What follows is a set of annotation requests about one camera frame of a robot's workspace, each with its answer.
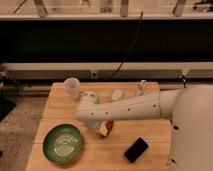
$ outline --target green ceramic bowl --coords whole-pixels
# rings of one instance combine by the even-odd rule
[[[45,137],[43,152],[48,160],[56,164],[71,161],[80,151],[83,137],[71,124],[62,124],[53,128]]]

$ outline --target black cable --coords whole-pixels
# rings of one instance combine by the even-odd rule
[[[125,62],[126,59],[129,57],[129,55],[130,55],[132,49],[133,49],[134,46],[135,46],[135,43],[136,43],[137,39],[138,39],[138,35],[139,35],[139,33],[140,33],[140,28],[141,28],[141,20],[142,20],[142,18],[143,18],[143,11],[141,11],[141,15],[140,15],[140,18],[139,18],[139,23],[138,23],[137,30],[136,30],[136,32],[135,32],[134,39],[133,39],[132,43],[130,44],[129,49],[128,49],[126,55],[124,56],[123,60],[121,61],[119,67],[109,76],[108,79],[112,79],[112,78],[120,71],[120,69],[121,69],[121,67],[123,66],[124,62]]]
[[[16,9],[13,10],[13,14],[17,13],[17,11],[27,2],[28,0],[23,0],[17,7]]]

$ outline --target speckled floor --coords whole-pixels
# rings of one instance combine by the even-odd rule
[[[0,122],[0,171],[25,170],[47,97],[19,97]]]

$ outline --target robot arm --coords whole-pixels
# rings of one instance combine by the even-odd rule
[[[176,99],[181,91],[157,92],[105,104],[98,104],[98,97],[94,92],[86,92],[82,95],[76,118],[85,123],[106,120],[171,119]]]
[[[212,103],[211,85],[162,91],[106,104],[98,104],[97,95],[88,92],[82,96],[76,117],[89,128],[95,128],[104,120],[172,119],[170,171],[212,171]]]

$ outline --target white cup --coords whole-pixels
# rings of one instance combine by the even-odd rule
[[[68,78],[64,81],[64,88],[73,99],[79,97],[80,81],[77,78]]]

